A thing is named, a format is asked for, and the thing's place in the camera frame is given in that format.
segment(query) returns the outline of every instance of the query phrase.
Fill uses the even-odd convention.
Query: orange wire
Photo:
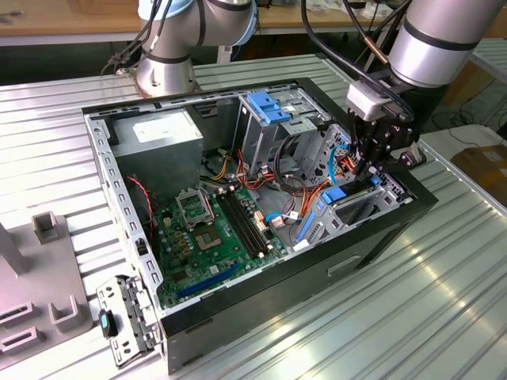
[[[303,209],[303,213],[301,214],[301,216],[303,217],[307,211],[308,211],[308,208],[311,206],[311,203],[314,201],[315,197],[320,193],[320,191],[322,190],[322,188],[328,184],[330,182],[330,179],[326,179],[324,182],[322,182],[312,193],[311,193],[311,196],[310,196],[310,199],[308,200],[308,202],[305,204],[305,207]]]

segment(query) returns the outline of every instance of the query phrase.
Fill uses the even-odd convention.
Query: workbench
[[[196,76],[204,89],[310,77],[342,108],[349,84],[314,55],[198,66]],[[80,109],[138,98],[128,76],[0,87],[0,222],[10,228],[49,210],[66,216],[95,321],[96,287],[128,266]],[[504,378],[507,218],[432,139],[422,140],[428,162],[412,174],[439,199],[422,220],[372,265],[173,378]],[[156,379],[166,371],[157,353],[117,370],[96,322],[0,378]]]
[[[133,40],[140,30],[137,14],[93,16],[83,14],[72,0],[3,0],[0,11],[23,10],[12,25],[0,24],[0,46],[81,44]],[[316,32],[353,32],[348,14],[339,10],[308,12]],[[368,27],[370,20],[361,16]],[[374,21],[377,25],[382,20]],[[259,8],[258,34],[305,33],[299,7]]]

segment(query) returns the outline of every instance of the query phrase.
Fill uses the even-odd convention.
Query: blue pcie slot
[[[203,289],[206,289],[207,287],[210,287],[211,285],[215,285],[216,283],[219,283],[221,281],[224,281],[225,279],[228,279],[232,276],[234,273],[234,270],[237,269],[239,264],[233,265],[229,269],[226,269],[223,272],[220,272],[218,275],[214,275],[210,277],[209,279],[204,279],[200,283],[196,283],[195,285],[192,285],[190,287],[187,287],[183,289],[182,291],[178,291],[176,293],[176,296],[178,298],[186,297],[187,295],[193,295],[194,293],[197,293],[198,291],[202,291]]]

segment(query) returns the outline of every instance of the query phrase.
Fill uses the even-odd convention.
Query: open computer tower
[[[83,110],[131,271],[97,289],[118,367],[169,373],[376,259],[436,198],[357,180],[347,114],[310,79]]]

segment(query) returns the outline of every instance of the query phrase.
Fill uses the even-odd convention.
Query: cardboard box
[[[467,148],[455,155],[451,162],[507,207],[506,146]]]
[[[93,15],[135,15],[138,0],[76,0],[79,9]]]

